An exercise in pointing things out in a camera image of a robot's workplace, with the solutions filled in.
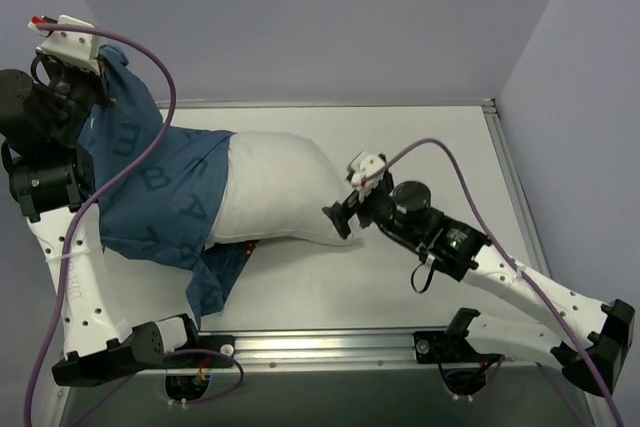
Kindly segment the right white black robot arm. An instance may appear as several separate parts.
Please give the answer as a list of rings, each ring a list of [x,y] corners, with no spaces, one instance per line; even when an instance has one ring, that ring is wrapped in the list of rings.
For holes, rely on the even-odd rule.
[[[502,354],[557,369],[592,395],[613,392],[632,345],[635,310],[629,303],[587,297],[519,261],[509,263],[485,233],[433,207],[429,188],[419,181],[395,185],[385,174],[365,197],[352,192],[322,211],[341,238],[350,234],[352,219],[375,225],[432,273],[490,293],[528,316],[525,323],[500,321],[459,309],[443,337],[453,358]]]

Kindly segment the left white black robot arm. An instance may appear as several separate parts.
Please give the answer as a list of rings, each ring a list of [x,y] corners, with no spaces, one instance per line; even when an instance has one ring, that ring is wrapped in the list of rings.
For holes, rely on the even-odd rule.
[[[9,190],[50,269],[56,305],[47,334],[61,329],[64,347],[51,368],[59,386],[87,387],[165,366],[194,364],[202,352],[186,314],[132,325],[109,281],[100,234],[94,163],[79,136],[93,108],[123,93],[125,59],[104,47],[91,68],[39,53],[33,72],[1,72],[1,158]]]

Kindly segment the white pillow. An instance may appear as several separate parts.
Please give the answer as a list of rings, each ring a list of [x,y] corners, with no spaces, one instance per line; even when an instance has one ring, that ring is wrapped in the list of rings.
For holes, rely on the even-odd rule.
[[[348,193],[337,168],[312,140],[291,133],[236,133],[206,245],[276,238],[354,245],[362,234],[357,222],[348,222],[351,233],[343,239],[322,212]]]

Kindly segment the blue cartoon print pillowcase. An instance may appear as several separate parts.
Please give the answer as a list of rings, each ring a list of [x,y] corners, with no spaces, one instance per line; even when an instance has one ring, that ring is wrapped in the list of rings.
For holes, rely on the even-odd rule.
[[[163,126],[124,52],[105,45],[100,58],[113,102],[93,108],[78,138],[93,158],[97,187],[138,158]],[[154,151],[98,200],[106,248],[191,272],[186,298],[196,319],[224,309],[251,250],[248,241],[209,241],[227,185],[232,136],[171,126]]]

